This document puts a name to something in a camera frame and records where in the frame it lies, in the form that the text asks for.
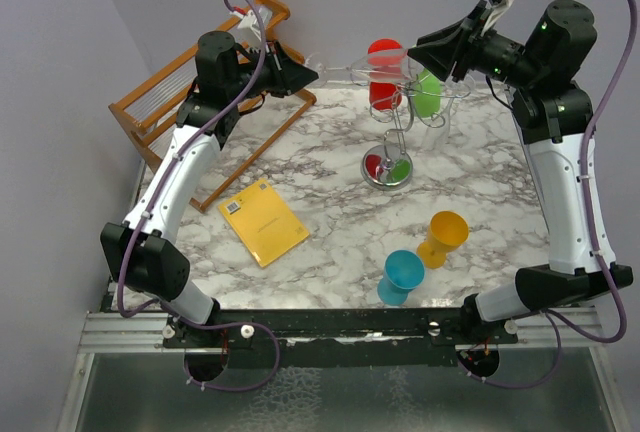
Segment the clear champagne flute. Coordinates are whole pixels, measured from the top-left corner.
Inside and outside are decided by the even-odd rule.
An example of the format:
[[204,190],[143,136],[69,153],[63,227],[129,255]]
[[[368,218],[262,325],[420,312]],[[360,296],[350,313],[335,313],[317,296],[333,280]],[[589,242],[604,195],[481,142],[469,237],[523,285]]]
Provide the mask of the clear champagne flute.
[[460,82],[454,82],[452,79],[440,82],[435,95],[426,95],[426,98],[430,99],[430,108],[438,105],[438,110],[423,119],[426,131],[421,146],[424,150],[435,152],[444,147],[449,139],[454,106],[468,97],[474,89],[475,80],[467,75]]
[[353,82],[403,85],[414,81],[421,71],[405,49],[387,49],[369,53],[347,66],[330,66],[319,53],[311,54],[304,65],[319,74],[317,83]]

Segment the green plastic wine glass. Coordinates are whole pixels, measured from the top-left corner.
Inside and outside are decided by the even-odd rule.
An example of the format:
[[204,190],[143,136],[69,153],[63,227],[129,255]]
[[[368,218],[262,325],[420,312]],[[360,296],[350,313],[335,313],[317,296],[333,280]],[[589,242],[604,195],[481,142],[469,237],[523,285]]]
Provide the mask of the green plastic wine glass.
[[413,106],[417,116],[430,119],[436,115],[441,106],[441,84],[427,69],[423,69],[413,84]]

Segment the orange plastic wine glass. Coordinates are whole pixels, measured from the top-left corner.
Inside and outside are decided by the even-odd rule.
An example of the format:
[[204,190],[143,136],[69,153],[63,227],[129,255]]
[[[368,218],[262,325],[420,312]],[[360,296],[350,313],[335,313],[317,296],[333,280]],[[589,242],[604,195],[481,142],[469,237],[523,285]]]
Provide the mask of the orange plastic wine glass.
[[429,269],[442,267],[447,255],[469,237],[469,226],[465,219],[452,211],[436,213],[427,228],[426,239],[417,247],[416,254]]

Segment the blue plastic wine glass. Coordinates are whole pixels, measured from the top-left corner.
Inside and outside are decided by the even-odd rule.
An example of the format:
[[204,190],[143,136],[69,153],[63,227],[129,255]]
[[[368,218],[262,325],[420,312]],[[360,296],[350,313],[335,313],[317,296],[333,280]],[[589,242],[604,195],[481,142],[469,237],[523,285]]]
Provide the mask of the blue plastic wine glass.
[[414,252],[396,250],[385,260],[383,276],[377,285],[378,297],[386,305],[400,306],[424,277],[424,264]]

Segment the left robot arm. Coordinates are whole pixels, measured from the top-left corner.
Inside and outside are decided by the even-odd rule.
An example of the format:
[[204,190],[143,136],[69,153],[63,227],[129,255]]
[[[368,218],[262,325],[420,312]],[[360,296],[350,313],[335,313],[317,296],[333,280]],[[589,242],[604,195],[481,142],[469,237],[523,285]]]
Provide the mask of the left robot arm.
[[100,242],[117,291],[143,293],[187,321],[186,334],[206,347],[220,337],[218,302],[190,279],[189,260],[175,241],[183,214],[240,118],[245,99],[293,95],[316,81],[277,41],[252,50],[232,34],[202,35],[196,78],[180,105],[169,148],[142,199],[119,224],[108,223]]

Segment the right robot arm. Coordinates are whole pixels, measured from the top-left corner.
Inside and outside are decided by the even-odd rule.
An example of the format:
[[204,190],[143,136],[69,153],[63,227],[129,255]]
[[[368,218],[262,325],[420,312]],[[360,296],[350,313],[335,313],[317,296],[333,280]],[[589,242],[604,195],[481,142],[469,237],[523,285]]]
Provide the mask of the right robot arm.
[[613,297],[632,284],[609,245],[595,182],[595,117],[589,95],[574,80],[597,39],[594,15],[573,0],[555,0],[524,44],[497,33],[479,2],[462,20],[418,38],[408,55],[438,79],[470,71],[510,89],[549,235],[547,263],[516,272],[512,283],[465,299],[461,335],[481,343],[501,322],[528,313]]

